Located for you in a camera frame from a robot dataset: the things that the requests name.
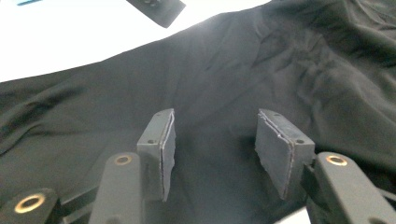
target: black fabric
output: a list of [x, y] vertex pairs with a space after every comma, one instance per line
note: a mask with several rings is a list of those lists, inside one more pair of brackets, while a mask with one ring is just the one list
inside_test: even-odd
[[254, 151], [259, 108], [396, 181], [393, 0], [273, 1], [79, 68], [0, 84], [0, 204], [28, 189], [73, 195], [108, 157], [135, 150], [151, 116], [176, 111], [167, 203], [148, 223], [271, 223], [276, 196]]

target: gray plastic part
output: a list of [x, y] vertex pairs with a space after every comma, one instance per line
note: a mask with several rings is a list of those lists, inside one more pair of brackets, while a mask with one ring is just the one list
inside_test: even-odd
[[315, 158], [315, 143], [282, 115], [259, 110], [256, 151], [283, 200], [304, 200], [304, 164]]
[[[346, 165], [331, 163], [329, 156], [342, 158]], [[319, 153], [315, 177], [331, 208], [331, 223], [396, 223], [393, 208], [350, 158], [330, 152]]]
[[[26, 209], [18, 212], [17, 207]], [[17, 195], [0, 209], [1, 224], [50, 224], [61, 220], [61, 204], [53, 189], [32, 189]]]
[[137, 153], [142, 159], [145, 200], [166, 201], [175, 165], [175, 112], [163, 110], [155, 114], [137, 142]]
[[[129, 161], [117, 163], [118, 158]], [[116, 154], [106, 162], [94, 202], [90, 224], [141, 224], [142, 189], [140, 158], [132, 152]]]

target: black object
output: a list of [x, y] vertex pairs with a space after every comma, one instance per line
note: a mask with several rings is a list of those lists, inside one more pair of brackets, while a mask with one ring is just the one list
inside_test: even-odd
[[61, 200], [63, 211], [63, 224], [88, 223], [96, 199], [98, 187], [84, 189]]
[[186, 6], [179, 0], [127, 0], [152, 21], [169, 27]]
[[0, 210], [2, 224], [52, 224], [61, 220], [58, 195], [53, 189], [33, 189], [17, 195]]
[[304, 200], [304, 164], [315, 158], [315, 144], [282, 115], [260, 109], [256, 151], [283, 200]]
[[352, 159], [330, 152], [314, 158], [314, 148], [313, 141], [283, 116], [260, 109], [256, 151], [281, 199], [305, 200], [305, 190], [314, 224], [396, 220], [384, 198], [392, 200], [393, 194], [378, 190]]

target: black cloth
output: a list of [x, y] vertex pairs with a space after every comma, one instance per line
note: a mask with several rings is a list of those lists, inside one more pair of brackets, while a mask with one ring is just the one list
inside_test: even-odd
[[316, 151], [396, 190], [394, 0], [273, 1], [99, 63], [0, 84], [0, 204], [96, 185], [157, 111], [176, 111], [167, 203], [148, 223], [271, 223], [282, 202], [254, 151], [257, 114], [283, 114]]

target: screw hole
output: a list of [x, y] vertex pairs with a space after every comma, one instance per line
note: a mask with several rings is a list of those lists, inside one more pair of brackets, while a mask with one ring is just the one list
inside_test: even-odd
[[132, 160], [132, 157], [130, 157], [130, 156], [118, 156], [116, 158], [115, 163], [117, 165], [125, 165], [125, 164], [129, 163], [131, 160]]
[[30, 196], [27, 196], [26, 198], [20, 200], [20, 202], [15, 206], [15, 212], [19, 214], [31, 212], [37, 207], [41, 206], [43, 202], [45, 201], [45, 196], [44, 194], [37, 193], [33, 194]]
[[329, 163], [333, 164], [333, 165], [338, 165], [338, 166], [346, 166], [346, 165], [347, 165], [347, 161], [344, 160], [344, 159], [341, 158], [341, 157], [338, 157], [338, 156], [328, 156], [328, 157], [326, 158], [326, 160], [327, 160]]

